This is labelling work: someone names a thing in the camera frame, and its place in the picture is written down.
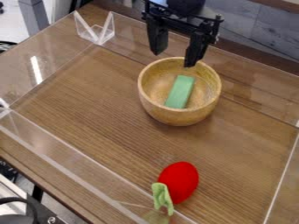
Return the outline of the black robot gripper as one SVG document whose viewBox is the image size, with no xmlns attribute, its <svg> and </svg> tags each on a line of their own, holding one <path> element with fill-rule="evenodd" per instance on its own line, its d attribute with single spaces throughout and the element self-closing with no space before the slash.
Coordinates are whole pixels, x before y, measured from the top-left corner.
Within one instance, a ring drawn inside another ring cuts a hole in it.
<svg viewBox="0 0 299 224">
<path fill-rule="evenodd" d="M 207 5 L 207 0 L 143 0 L 150 48 L 159 55 L 169 47 L 169 29 L 191 34 L 185 66 L 194 67 L 203 59 L 211 43 L 219 39 L 225 17 Z"/>
</svg>

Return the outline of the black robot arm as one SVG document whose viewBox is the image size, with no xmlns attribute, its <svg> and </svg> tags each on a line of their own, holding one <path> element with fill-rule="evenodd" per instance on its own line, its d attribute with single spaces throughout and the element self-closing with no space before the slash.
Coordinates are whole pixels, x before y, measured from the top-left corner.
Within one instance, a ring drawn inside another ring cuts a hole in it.
<svg viewBox="0 0 299 224">
<path fill-rule="evenodd" d="M 219 40 L 225 17 L 206 6 L 206 0 L 145 0 L 143 20 L 154 55 L 167 49 L 170 31 L 190 37 L 183 66 L 194 67 Z"/>
</svg>

